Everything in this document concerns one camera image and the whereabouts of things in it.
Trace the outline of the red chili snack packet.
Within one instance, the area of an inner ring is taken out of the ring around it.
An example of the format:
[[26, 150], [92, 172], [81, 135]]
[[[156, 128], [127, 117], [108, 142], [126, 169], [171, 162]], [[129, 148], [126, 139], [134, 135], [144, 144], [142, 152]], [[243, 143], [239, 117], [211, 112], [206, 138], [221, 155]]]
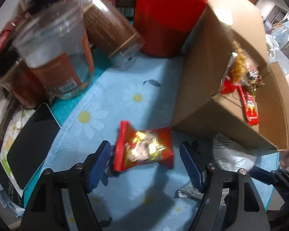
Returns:
[[255, 126], [259, 124], [258, 114], [253, 96], [249, 92], [246, 92], [240, 85], [238, 85], [238, 92], [246, 122], [250, 126]]

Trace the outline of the red peanut snack packet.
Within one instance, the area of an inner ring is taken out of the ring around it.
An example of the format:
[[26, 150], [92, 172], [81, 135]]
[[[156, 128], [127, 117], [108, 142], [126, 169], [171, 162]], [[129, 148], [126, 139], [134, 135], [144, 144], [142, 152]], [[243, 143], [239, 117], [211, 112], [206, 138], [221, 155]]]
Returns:
[[115, 147], [114, 170], [123, 172], [138, 165], [160, 163], [173, 169], [174, 151], [169, 127], [135, 130], [121, 121]]

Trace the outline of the yellow crackers clear bag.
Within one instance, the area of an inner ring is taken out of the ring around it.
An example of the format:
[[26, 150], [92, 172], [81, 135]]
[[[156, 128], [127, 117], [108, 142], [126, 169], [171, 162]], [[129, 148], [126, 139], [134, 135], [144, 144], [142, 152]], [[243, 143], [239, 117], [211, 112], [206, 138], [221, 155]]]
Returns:
[[238, 84], [243, 76], [246, 74], [246, 60], [247, 55], [245, 50], [236, 41], [233, 41], [233, 54], [234, 61], [229, 67], [228, 76], [232, 84]]

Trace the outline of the silver red snack bag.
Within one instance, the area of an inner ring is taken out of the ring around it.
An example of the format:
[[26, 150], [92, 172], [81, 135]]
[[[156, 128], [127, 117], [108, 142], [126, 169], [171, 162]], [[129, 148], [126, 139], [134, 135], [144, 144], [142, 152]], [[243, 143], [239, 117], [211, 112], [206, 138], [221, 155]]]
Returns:
[[237, 172], [240, 168], [250, 171], [256, 162], [256, 152], [247, 151], [235, 141], [217, 134], [210, 142], [184, 141], [180, 145], [180, 157], [189, 176], [189, 182], [180, 187], [177, 196], [201, 200], [205, 191], [206, 166], [212, 164], [224, 171]]

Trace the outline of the black smartphone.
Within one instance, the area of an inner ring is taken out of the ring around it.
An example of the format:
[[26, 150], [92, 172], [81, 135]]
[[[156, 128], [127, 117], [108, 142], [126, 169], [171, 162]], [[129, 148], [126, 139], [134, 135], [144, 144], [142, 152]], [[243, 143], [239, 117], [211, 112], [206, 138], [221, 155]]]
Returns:
[[28, 182], [46, 159], [60, 130], [47, 104], [41, 104], [16, 137], [7, 161], [20, 189]]

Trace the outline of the dark red green snack bag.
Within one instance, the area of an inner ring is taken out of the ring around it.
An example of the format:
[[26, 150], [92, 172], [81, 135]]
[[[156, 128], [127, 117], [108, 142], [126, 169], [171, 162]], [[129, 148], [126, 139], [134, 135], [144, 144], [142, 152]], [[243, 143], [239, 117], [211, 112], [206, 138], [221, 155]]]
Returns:
[[242, 81], [243, 89], [253, 97], [256, 97], [257, 88], [263, 87], [264, 85], [265, 83], [258, 69], [249, 70]]

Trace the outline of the brown cardboard box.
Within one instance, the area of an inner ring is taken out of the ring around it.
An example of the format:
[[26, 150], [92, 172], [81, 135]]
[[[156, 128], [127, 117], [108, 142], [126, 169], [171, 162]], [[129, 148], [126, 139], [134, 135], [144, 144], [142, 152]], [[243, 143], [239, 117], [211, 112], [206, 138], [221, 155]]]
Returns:
[[[220, 94], [236, 41], [256, 61], [265, 85], [257, 89], [257, 126], [244, 118], [237, 92]], [[248, 0], [209, 0], [187, 50], [175, 110], [174, 130], [211, 138], [221, 133], [269, 154], [289, 148], [289, 85], [278, 63], [267, 63], [260, 11]]]

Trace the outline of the blue floral tablecloth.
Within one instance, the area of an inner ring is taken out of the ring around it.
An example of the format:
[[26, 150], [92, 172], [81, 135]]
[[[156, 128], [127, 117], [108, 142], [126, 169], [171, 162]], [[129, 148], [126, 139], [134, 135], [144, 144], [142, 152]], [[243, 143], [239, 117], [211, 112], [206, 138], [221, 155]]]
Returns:
[[64, 122], [21, 230], [270, 230], [244, 162], [273, 145], [219, 103], [227, 63], [139, 54], [107, 69]]

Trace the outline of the clear empty plastic jar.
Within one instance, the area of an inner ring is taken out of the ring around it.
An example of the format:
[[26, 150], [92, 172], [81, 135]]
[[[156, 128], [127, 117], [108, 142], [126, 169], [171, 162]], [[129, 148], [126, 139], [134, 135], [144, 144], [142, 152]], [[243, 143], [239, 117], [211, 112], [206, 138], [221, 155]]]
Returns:
[[37, 13], [12, 44], [41, 84], [59, 99], [77, 97], [93, 79], [94, 60], [83, 11], [75, 2]]

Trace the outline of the clear jar brown label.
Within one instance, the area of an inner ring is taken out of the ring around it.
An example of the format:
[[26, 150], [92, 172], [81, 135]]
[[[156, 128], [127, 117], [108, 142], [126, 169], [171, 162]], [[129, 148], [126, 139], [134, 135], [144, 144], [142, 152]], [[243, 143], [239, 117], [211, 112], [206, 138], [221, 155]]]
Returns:
[[145, 44], [139, 32], [108, 0], [74, 1], [82, 8], [89, 42], [107, 55], [114, 68], [130, 68]]

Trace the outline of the red lidded canister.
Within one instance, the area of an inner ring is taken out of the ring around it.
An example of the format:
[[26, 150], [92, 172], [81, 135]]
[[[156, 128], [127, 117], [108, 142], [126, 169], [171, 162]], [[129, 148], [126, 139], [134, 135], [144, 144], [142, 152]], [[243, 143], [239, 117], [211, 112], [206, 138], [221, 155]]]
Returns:
[[143, 37], [142, 52], [171, 57], [181, 51], [209, 0], [137, 0], [134, 27]]

